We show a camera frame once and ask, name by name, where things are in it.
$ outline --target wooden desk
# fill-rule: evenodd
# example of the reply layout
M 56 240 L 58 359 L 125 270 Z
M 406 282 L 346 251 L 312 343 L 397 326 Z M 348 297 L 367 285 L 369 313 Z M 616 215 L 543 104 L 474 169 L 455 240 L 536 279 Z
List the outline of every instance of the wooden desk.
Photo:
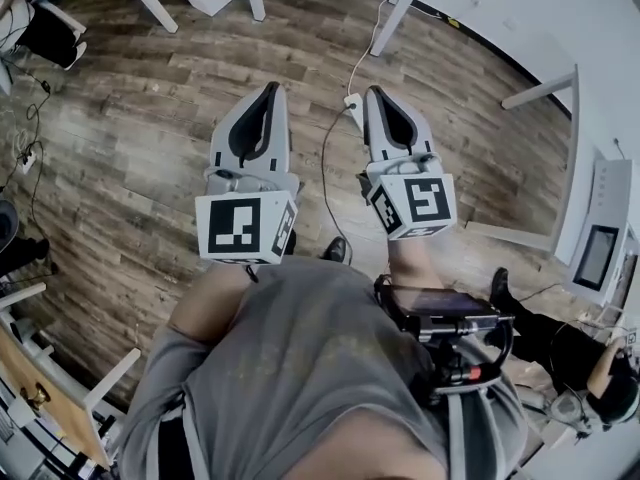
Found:
M 36 384 L 40 384 L 51 398 L 42 408 L 58 423 L 71 444 L 103 468 L 109 469 L 110 461 L 98 437 L 91 410 L 51 378 L 37 361 L 25 352 L 20 342 L 2 322 L 0 360 L 17 391 L 25 388 L 28 396 L 33 397 L 36 394 Z

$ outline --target person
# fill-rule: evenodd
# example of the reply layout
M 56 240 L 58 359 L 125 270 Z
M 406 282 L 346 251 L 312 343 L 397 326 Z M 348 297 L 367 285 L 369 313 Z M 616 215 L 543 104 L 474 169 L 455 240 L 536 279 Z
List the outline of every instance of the person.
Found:
M 87 50 L 87 43 L 77 44 L 80 33 L 47 9 L 27 0 L 0 3 L 0 53 L 22 45 L 69 70 Z
M 325 260 L 285 257 L 253 281 L 214 264 L 193 283 L 154 338 L 119 437 L 123 479 L 447 477 L 448 414 L 408 387 L 429 353 L 345 250 L 337 238 Z M 423 238 L 390 242 L 389 259 L 395 285 L 442 289 Z M 504 478 L 524 448 L 515 389 L 502 377 L 490 392 L 503 463 L 483 464 L 492 430 L 471 404 L 470 479 Z
M 0 278 L 49 254 L 49 240 L 36 242 L 33 238 L 19 238 L 18 227 L 15 207 L 6 199 L 0 199 Z
M 502 267 L 493 277 L 489 302 L 516 317 L 514 327 L 520 336 L 515 337 L 513 355 L 540 364 L 559 395 L 568 388 L 576 393 L 588 391 L 587 402 L 606 424 L 635 414 L 639 402 L 637 375 L 628 358 L 619 354 L 625 338 L 606 346 L 565 322 L 528 311 L 511 295 L 509 272 Z M 485 342 L 499 347 L 502 338 L 490 332 Z

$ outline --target wooden floor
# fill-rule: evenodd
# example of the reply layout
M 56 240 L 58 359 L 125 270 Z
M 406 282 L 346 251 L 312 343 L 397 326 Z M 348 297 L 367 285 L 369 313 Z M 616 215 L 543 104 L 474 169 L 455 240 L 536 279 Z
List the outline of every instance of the wooden floor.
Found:
M 320 147 L 342 108 L 352 67 L 369 43 L 381 0 L 265 0 L 267 19 L 252 21 L 245 0 L 215 18 L 185 0 L 161 0 L 180 29 L 161 28 L 138 0 L 61 0 L 88 26 L 89 49 L 64 72 L 24 54 L 16 58 L 53 96 L 42 108 L 46 149 L 35 213 L 61 274 L 26 305 L 49 324 L 59 357 L 91 384 L 132 347 L 147 354 L 191 280 L 198 258 L 194 197 L 204 190 L 216 123 L 245 94 L 271 80 L 285 85 L 293 137 L 292 168 L 305 183 L 296 223 L 299 254 L 318 254 L 336 235 L 322 200 Z M 389 14 L 385 8 L 383 16 Z M 11 100 L 0 97 L 0 131 L 25 124 L 42 100 L 24 75 Z M 503 111 L 499 101 L 527 82 L 485 48 L 412 10 L 380 58 L 367 57 L 354 90 L 381 84 L 429 120 L 446 172 L 455 177 L 459 225 L 432 240 L 448 286 L 487 295 L 494 270 L 512 272 L 526 296 L 561 282 L 563 268 L 541 253 L 464 231 L 470 218 L 548 232 L 558 205 L 570 123 L 549 101 Z M 0 140 L 0 176 L 13 166 Z M 358 130 L 342 118 L 327 151 L 329 197 L 355 249 L 353 265 L 371 277 L 387 264 L 385 237 L 359 195 L 355 173 L 367 163 Z M 37 236 L 29 202 L 37 167 L 16 175 L 6 195 Z M 24 269 L 28 277 L 46 273 Z M 562 319 L 586 303 L 556 287 L 529 307 Z M 126 404 L 144 362 L 112 392 Z M 538 369 L 510 367 L 517 379 L 544 382 Z

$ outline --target gray t-shirt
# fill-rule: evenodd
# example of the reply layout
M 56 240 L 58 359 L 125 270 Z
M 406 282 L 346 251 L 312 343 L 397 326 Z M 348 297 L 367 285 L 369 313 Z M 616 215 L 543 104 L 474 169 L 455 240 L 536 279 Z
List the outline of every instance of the gray t-shirt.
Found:
M 447 414 L 422 409 L 407 387 L 432 368 L 429 354 L 378 306 L 371 280 L 344 265 L 297 257 L 261 268 L 258 277 L 215 348 L 159 331 L 122 436 L 123 478 L 147 478 L 153 428 L 180 393 L 211 478 L 281 478 L 357 408 L 400 423 L 448 467 Z M 510 471 L 526 424 L 506 380 L 491 392 Z M 469 443 L 481 439 L 478 425 Z M 479 460 L 483 451 L 467 448 Z

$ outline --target power strip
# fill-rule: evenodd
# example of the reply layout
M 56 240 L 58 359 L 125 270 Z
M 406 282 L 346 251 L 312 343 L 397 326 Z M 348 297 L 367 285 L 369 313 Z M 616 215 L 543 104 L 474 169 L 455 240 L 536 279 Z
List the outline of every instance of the power strip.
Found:
M 347 107 L 351 107 L 349 108 L 351 117 L 353 117 L 356 125 L 358 125 L 360 133 L 364 135 L 364 102 L 362 101 L 362 96 L 360 96 L 358 93 L 347 96 L 344 99 L 344 104 Z
M 26 162 L 23 161 L 22 163 L 22 174 L 27 174 L 29 172 L 29 169 L 31 169 L 33 164 L 36 163 L 36 158 L 36 154 L 33 151 L 29 152 Z

